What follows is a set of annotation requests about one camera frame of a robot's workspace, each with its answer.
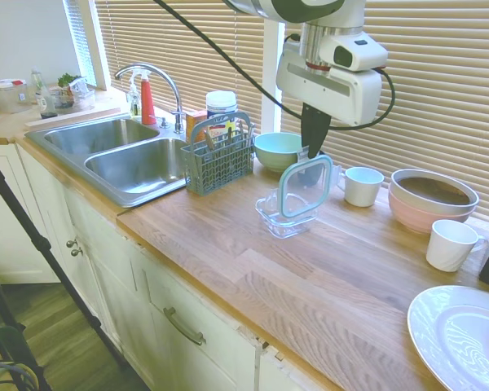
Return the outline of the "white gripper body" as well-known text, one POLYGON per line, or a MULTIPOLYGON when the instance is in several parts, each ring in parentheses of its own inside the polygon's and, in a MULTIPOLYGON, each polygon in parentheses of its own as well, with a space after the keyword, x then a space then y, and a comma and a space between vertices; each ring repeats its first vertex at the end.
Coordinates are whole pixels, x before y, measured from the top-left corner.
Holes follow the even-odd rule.
POLYGON ((366 125, 376 118, 382 89, 379 73, 337 67, 314 72, 298 49, 296 42, 287 42, 280 56, 276 84, 284 94, 347 125, 366 125))

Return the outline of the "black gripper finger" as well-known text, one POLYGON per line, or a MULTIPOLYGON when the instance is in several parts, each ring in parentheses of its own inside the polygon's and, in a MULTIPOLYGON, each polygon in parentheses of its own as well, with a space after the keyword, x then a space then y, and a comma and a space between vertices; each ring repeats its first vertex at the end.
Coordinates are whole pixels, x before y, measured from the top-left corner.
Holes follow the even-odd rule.
POLYGON ((330 126, 330 115, 317 110, 314 116, 314 156, 320 154, 320 148, 328 134, 330 126))
POLYGON ((312 106, 304 103, 302 106, 301 115, 302 146, 307 148, 307 157, 314 158, 316 153, 314 152, 312 145, 315 110, 312 106))

